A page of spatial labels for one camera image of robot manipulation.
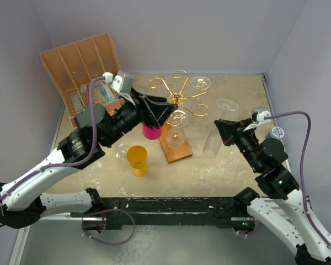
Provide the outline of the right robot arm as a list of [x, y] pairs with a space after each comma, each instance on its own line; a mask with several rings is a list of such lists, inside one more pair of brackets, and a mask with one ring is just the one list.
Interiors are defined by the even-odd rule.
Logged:
[[306, 203], [303, 186], [283, 165], [288, 158], [281, 141], [273, 138], [259, 142], [251, 120], [215, 120], [225, 146], [236, 145], [257, 173], [259, 188], [285, 213], [282, 217], [253, 189], [246, 188], [235, 197], [235, 212], [248, 214], [273, 232], [295, 255], [297, 264], [331, 264], [331, 234]]

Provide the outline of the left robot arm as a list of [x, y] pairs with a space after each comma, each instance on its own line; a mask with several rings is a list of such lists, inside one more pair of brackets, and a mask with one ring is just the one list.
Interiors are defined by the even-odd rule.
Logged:
[[59, 213], [97, 216], [103, 201], [96, 189], [53, 195], [46, 191], [67, 176], [85, 169], [138, 124], [161, 128], [178, 106], [166, 98], [131, 90], [126, 101], [110, 115], [99, 104], [87, 105], [75, 116], [77, 130], [63, 139], [41, 163], [10, 183], [0, 183], [0, 228], [24, 228], [40, 218]]

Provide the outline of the yellow plastic wine glass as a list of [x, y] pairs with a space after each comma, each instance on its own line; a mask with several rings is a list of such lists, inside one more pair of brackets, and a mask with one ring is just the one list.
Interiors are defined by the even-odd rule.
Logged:
[[126, 153], [126, 158], [135, 176], [143, 177], [148, 173], [148, 153], [143, 146], [136, 145], [130, 147]]

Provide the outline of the pink plastic wine glass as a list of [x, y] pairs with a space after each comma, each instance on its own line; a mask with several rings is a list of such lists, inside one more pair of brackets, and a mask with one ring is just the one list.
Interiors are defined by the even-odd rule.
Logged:
[[162, 135], [162, 128], [148, 128], [145, 124], [142, 125], [142, 133], [146, 139], [156, 140]]

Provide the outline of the clear champagne flute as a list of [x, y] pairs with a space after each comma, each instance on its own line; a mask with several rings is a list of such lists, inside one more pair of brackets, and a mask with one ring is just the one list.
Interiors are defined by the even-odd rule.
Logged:
[[193, 96], [193, 101], [190, 105], [190, 110], [193, 115], [197, 117], [204, 117], [208, 115], [209, 108], [202, 102], [201, 97], [207, 92], [211, 86], [211, 81], [205, 76], [195, 76], [191, 81], [192, 86], [200, 92]]

